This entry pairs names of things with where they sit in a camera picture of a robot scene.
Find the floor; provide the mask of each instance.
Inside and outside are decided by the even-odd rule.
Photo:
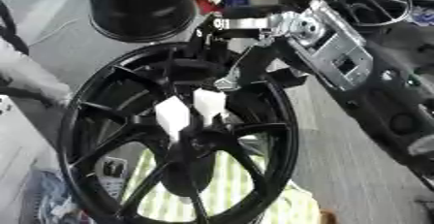
[[[113,58],[142,46],[115,42],[94,31],[88,22],[87,0],[4,1],[13,9],[20,35],[32,45],[33,58],[74,90]],[[59,27],[61,31],[41,40]],[[172,40],[187,39],[191,30]],[[414,199],[431,193],[378,149],[314,79],[288,93],[302,129],[294,181],[313,192],[323,208],[336,212],[339,223],[428,223]],[[62,113],[28,101],[17,103],[55,143]]]

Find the green cloth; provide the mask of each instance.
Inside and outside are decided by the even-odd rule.
[[[264,159],[252,156],[264,168]],[[140,182],[155,168],[150,151],[143,152],[124,193],[125,201]],[[253,189],[249,174],[226,152],[218,152],[214,177],[208,187],[201,192],[201,198],[209,216],[231,208],[240,202]],[[195,213],[189,199],[172,195],[159,183],[139,205],[140,215],[163,221],[192,221]],[[290,182],[279,199],[266,211],[265,224],[319,224],[320,210],[312,194]]]

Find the wheel spoke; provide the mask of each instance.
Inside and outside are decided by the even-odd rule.
[[[168,59],[166,59],[165,61],[164,70],[163,70],[164,88],[167,96],[176,95],[176,89],[173,85],[173,81],[171,80],[174,52],[175,50],[173,48],[169,50],[169,56]]]
[[[203,201],[201,199],[201,195],[198,189],[198,186],[196,185],[195,181],[193,180],[193,177],[191,175],[191,170],[188,166],[184,168],[185,171],[185,180],[187,181],[186,185],[188,186],[190,199],[193,203],[193,208],[195,209],[196,223],[198,224],[208,224],[208,214],[206,213],[206,209],[203,205]]]
[[[369,8],[375,10],[376,12],[380,13],[383,18],[386,18],[387,20],[392,20],[393,16],[391,16],[388,11],[386,11],[378,2],[375,0],[360,0],[364,4],[366,4]]]
[[[104,117],[118,123],[123,124],[127,121],[127,115],[124,112],[117,111],[111,107],[95,104],[91,102],[82,102],[80,103],[80,107],[86,110],[91,110],[95,112],[99,112]]]
[[[264,175],[258,165],[246,153],[242,145],[237,140],[225,141],[223,150],[230,154],[238,163],[249,173],[255,185],[255,190],[259,193],[266,192],[266,182]]]
[[[402,5],[403,7],[406,7],[408,5],[407,2],[402,1],[402,0],[375,0],[377,2],[384,2],[384,3],[393,3],[393,4],[399,4]]]
[[[131,129],[125,126],[119,128],[95,149],[80,157],[71,167],[91,172],[100,158],[128,142],[127,138],[131,136],[130,131]]]
[[[113,68],[116,73],[122,75],[122,77],[125,79],[142,84],[150,93],[156,94],[157,98],[161,99],[163,97],[163,88],[155,80],[147,78],[144,75],[140,75],[137,72],[123,66],[115,65]]]
[[[233,132],[238,138],[259,133],[285,132],[287,130],[288,125],[283,122],[266,124],[237,124],[233,127]]]
[[[161,181],[163,172],[169,164],[169,162],[164,162],[157,165],[117,211],[116,215],[123,216],[128,213],[135,215],[141,200]]]

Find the cable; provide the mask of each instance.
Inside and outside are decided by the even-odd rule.
[[[52,31],[52,32],[48,33],[47,35],[45,35],[43,38],[41,38],[38,41],[36,41],[36,42],[32,43],[31,45],[29,45],[29,47],[31,48],[31,47],[39,44],[39,43],[44,42],[45,40],[47,40],[47,39],[51,38],[52,36],[56,35],[58,32],[60,32],[62,29],[64,29],[68,25],[73,24],[73,23],[75,23],[77,21],[79,21],[79,18],[76,18],[76,19],[73,19],[73,20],[70,20],[70,21],[64,23],[63,25],[61,25],[58,28],[56,28],[54,31]]]

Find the white block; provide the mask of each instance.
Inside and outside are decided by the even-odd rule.
[[[226,94],[204,89],[197,89],[194,94],[195,108],[203,116],[205,126],[212,124],[212,119],[225,111]]]
[[[179,141],[179,132],[190,125],[190,110],[176,96],[158,104],[155,113],[158,124],[174,141]]]

